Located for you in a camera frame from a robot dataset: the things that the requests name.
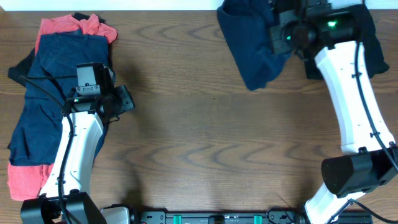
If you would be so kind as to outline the navy blue shorts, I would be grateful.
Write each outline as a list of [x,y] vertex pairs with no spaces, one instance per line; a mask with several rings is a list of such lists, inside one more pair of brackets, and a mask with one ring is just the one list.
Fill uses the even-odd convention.
[[217,19],[248,90],[265,88],[279,76],[291,53],[272,51],[269,29],[276,18],[268,1],[225,0]]

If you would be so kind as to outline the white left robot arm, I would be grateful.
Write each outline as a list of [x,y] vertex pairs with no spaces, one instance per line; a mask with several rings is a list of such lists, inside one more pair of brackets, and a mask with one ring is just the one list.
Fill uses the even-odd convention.
[[126,86],[79,86],[63,106],[63,131],[52,172],[39,196],[25,200],[23,223],[130,223],[130,209],[98,209],[90,179],[104,125],[135,107]]

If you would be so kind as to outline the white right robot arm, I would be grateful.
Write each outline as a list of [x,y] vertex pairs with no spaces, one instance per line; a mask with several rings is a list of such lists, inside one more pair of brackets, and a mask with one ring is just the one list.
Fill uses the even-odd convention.
[[275,1],[269,34],[275,54],[314,60],[330,92],[340,127],[340,157],[322,162],[323,184],[295,223],[361,223],[344,213],[397,174],[397,144],[377,105],[366,68],[363,23],[326,1]]

